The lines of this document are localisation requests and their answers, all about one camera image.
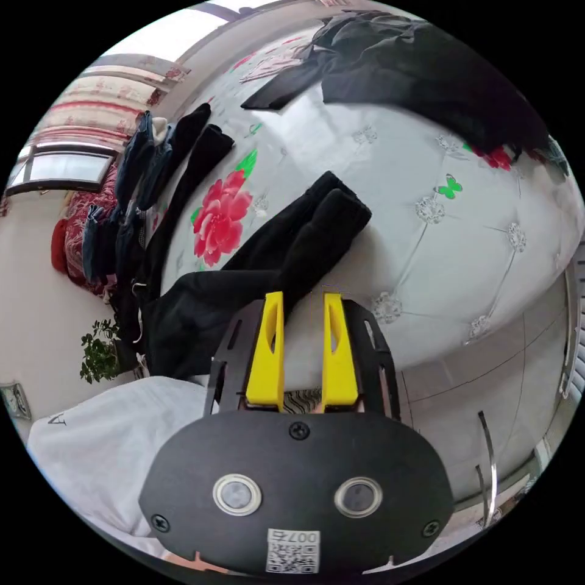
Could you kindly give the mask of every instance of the qr code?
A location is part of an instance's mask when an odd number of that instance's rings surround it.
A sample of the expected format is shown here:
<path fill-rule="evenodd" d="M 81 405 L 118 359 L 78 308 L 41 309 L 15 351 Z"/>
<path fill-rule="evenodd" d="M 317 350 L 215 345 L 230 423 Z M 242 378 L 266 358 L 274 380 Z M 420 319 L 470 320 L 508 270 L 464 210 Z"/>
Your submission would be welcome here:
<path fill-rule="evenodd" d="M 267 573 L 318 573 L 318 531 L 275 530 L 268 531 Z"/>

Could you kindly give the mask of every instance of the window frame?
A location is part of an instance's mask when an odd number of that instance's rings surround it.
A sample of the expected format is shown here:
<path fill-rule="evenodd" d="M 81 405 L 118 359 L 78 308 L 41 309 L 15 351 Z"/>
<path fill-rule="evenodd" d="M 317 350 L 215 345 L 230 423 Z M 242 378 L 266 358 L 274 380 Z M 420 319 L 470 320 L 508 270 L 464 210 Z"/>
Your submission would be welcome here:
<path fill-rule="evenodd" d="M 12 197 L 18 193 L 28 193 L 29 191 L 45 191 L 45 190 L 74 190 L 74 191 L 89 191 L 91 193 L 98 193 L 103 187 L 104 180 L 113 162 L 119 156 L 119 152 L 114 148 L 107 146 L 83 144 L 83 143 L 69 143 L 66 141 L 32 144 L 30 151 L 23 155 L 26 147 L 21 150 L 21 155 L 16 160 L 15 167 L 24 163 L 16 172 L 10 174 L 10 184 L 5 188 L 5 195 Z M 32 172 L 32 165 L 36 158 L 44 155 L 59 155 L 59 154 L 82 154 L 86 156 L 93 156 L 94 158 L 104 158 L 106 164 L 104 169 L 100 172 L 99 177 L 95 181 L 84 179 L 30 179 Z M 12 185 L 14 179 L 20 174 L 24 167 L 24 177 L 21 183 Z"/>

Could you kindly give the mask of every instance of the printed number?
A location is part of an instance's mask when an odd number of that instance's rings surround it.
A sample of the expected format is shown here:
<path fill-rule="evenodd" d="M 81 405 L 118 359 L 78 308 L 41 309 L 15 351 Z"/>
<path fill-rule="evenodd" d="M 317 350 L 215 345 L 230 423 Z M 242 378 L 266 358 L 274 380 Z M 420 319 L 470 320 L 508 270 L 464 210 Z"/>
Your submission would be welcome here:
<path fill-rule="evenodd" d="M 307 534 L 304 532 L 301 533 L 293 532 L 289 535 L 288 542 L 317 542 L 317 535 L 313 533 Z"/>

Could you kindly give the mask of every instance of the floral bedspread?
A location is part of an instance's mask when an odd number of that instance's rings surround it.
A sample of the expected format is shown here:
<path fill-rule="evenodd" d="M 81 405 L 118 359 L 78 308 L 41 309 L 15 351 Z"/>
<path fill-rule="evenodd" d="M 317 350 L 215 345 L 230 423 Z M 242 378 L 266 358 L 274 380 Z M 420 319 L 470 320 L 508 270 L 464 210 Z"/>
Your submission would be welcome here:
<path fill-rule="evenodd" d="M 299 302 L 286 328 L 287 389 L 315 388 L 322 370 L 322 293 L 368 307 L 397 369 L 436 359 L 496 331 L 546 291 L 585 227 L 583 198 L 533 153 L 486 154 L 399 108 L 324 104 L 319 84 L 280 112 L 240 105 L 269 79 L 242 81 L 314 29 L 238 60 L 199 96 L 235 140 L 199 185 L 172 238 L 162 292 L 183 274 L 218 270 L 325 171 L 372 210 L 352 248 Z M 164 215 L 184 163 L 147 216 Z"/>

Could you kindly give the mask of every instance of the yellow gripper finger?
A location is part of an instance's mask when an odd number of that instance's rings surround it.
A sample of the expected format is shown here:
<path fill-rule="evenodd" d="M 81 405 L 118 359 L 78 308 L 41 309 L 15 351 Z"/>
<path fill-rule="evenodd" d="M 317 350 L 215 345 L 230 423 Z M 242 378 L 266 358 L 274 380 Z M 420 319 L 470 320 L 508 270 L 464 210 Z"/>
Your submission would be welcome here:
<path fill-rule="evenodd" d="M 340 294 L 325 293 L 324 316 L 322 406 L 353 406 L 358 399 L 358 383 Z"/>
<path fill-rule="evenodd" d="M 282 292 L 266 295 L 258 340 L 246 388 L 246 399 L 254 406 L 276 406 L 283 410 L 285 391 L 285 318 Z"/>

